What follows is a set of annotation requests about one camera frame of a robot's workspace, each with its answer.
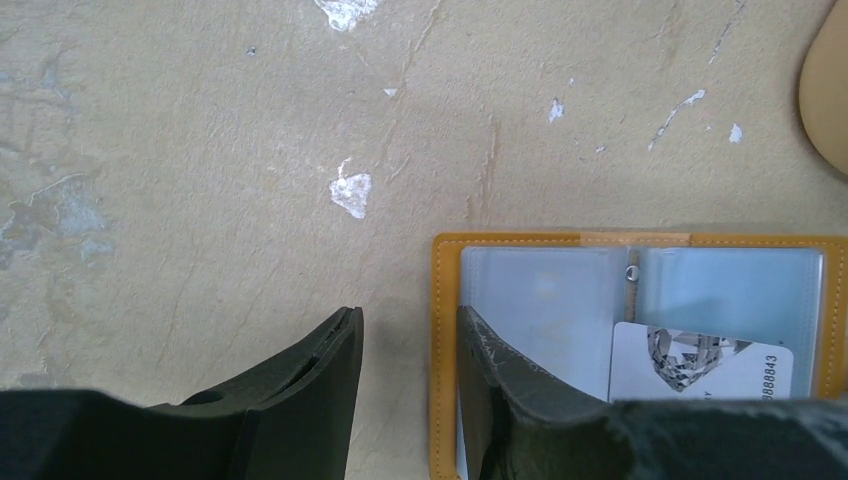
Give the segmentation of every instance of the open wallet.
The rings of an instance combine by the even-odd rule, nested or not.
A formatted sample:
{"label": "open wallet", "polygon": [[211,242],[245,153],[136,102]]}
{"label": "open wallet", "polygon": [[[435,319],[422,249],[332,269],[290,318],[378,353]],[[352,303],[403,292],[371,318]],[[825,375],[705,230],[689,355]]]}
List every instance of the open wallet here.
{"label": "open wallet", "polygon": [[843,386],[846,250],[440,235],[431,478],[848,478],[848,410],[826,400]]}

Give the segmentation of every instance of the white card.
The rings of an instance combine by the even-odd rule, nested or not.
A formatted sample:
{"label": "white card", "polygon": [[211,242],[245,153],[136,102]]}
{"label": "white card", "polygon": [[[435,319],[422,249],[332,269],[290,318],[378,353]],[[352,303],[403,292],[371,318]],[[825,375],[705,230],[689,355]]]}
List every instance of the white card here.
{"label": "white card", "polygon": [[609,401],[789,398],[792,362],[784,347],[620,322]]}

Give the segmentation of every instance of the concrete surface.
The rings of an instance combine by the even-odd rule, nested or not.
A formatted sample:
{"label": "concrete surface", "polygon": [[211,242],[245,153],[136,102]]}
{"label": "concrete surface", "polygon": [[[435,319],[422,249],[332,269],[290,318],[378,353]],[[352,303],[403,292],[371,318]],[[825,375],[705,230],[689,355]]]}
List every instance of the concrete surface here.
{"label": "concrete surface", "polygon": [[439,231],[848,231],[830,0],[345,2],[2,2],[0,384],[178,402],[361,305],[348,478],[426,478]]}

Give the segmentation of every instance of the white spot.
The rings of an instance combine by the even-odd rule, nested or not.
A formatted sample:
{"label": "white spot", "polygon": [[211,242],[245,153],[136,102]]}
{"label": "white spot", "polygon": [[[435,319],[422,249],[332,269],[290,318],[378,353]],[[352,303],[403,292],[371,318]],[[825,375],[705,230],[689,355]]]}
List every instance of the white spot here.
{"label": "white spot", "polygon": [[365,205],[368,194],[371,193],[371,175],[359,173],[344,176],[344,166],[350,162],[346,159],[339,165],[339,178],[330,182],[330,199],[336,205],[344,207],[353,218],[365,218]]}
{"label": "white spot", "polygon": [[330,27],[340,32],[353,30],[356,23],[377,10],[381,0],[314,0],[327,14]]}
{"label": "white spot", "polygon": [[548,114],[548,123],[554,123],[554,120],[562,117],[565,114],[565,105],[555,98],[551,104],[551,113]]}
{"label": "white spot", "polygon": [[730,137],[728,137],[730,143],[739,143],[742,141],[742,129],[739,128],[739,125],[733,124],[733,128],[730,129]]}
{"label": "white spot", "polygon": [[698,90],[697,92],[693,93],[691,97],[678,103],[677,106],[674,107],[674,109],[672,109],[671,113],[668,115],[668,118],[665,120],[665,123],[662,124],[662,126],[657,130],[657,133],[654,134],[654,138],[652,138],[651,143],[648,144],[648,151],[653,151],[654,145],[657,143],[657,140],[659,140],[660,137],[665,135],[665,131],[668,130],[668,126],[671,124],[671,121],[674,119],[674,117],[677,115],[677,112],[679,112],[681,108],[694,105],[696,101],[704,98],[704,95],[706,94],[706,90]]}

